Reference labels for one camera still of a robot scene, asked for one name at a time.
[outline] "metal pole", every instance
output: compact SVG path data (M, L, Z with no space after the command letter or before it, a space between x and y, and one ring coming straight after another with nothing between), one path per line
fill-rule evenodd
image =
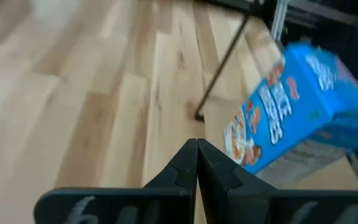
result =
M211 82L209 83L208 89L206 90L206 92L203 96L203 99L201 100L200 104L197 107L197 110L195 113L195 119L197 121L204 122L204 116L202 114L200 114L200 111L203 108L206 100L208 99L208 96L211 93L211 90L215 86L216 81L220 77L222 70L224 69L224 66L226 65L227 61L229 60L229 57L230 57L232 51L234 50L234 47L237 45L237 42L242 34L242 31L244 30L244 27L246 26L248 18L249 18L248 15L244 15L244 18L242 20L242 23L241 23L239 29L237 30L234 38L231 40L230 46L229 46L228 50L226 51L221 64L219 65L218 69L216 70L215 75L214 75L213 79L211 80Z
M274 19L272 25L272 37L273 40L280 41L281 34L283 32L285 16L287 14L289 0L278 0L276 10L274 12Z

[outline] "wooden floor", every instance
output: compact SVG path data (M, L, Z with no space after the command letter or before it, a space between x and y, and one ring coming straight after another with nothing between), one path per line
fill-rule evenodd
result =
M222 148L216 102L244 100L280 55L251 19L194 121L241 19L185 0L0 3L0 224L33 223L55 187L141 187L188 138Z

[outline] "blue cereal box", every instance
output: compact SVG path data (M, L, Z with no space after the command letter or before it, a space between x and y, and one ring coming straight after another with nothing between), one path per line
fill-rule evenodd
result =
M358 150L358 82L334 54L289 45L224 130L226 154L276 187Z

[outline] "black metal rod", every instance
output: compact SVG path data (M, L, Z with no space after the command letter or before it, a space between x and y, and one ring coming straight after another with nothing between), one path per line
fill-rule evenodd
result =
M230 55L232 54L232 52L234 50L234 47L237 45L238 40L240 39L240 36L242 34L242 31L244 30L244 28L246 26L248 18L249 18L248 15L244 15L244 18L242 20L242 23L241 23L239 29L237 30L234 38L231 40L230 46L227 49L221 64L219 65L218 69L216 70L214 77L212 78L211 82L209 83L208 89L204 93L203 99L201 100L200 104L197 107L197 110L196 110L196 113L195 113L195 119L197 121L204 122L204 116L202 114L200 114L200 111L203 108L206 100L208 99L208 96L211 93L213 87L215 86L216 81L221 76L222 71L223 71L225 65L227 64L227 61L229 60L229 57L230 57Z

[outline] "cereal box front panel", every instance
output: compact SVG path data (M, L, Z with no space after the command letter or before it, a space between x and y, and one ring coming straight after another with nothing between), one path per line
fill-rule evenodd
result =
M338 56L305 44L288 47L307 70L315 85L315 92L332 114L347 113L358 116L358 82Z
M256 174L328 122L292 54L278 62L225 130L226 154Z

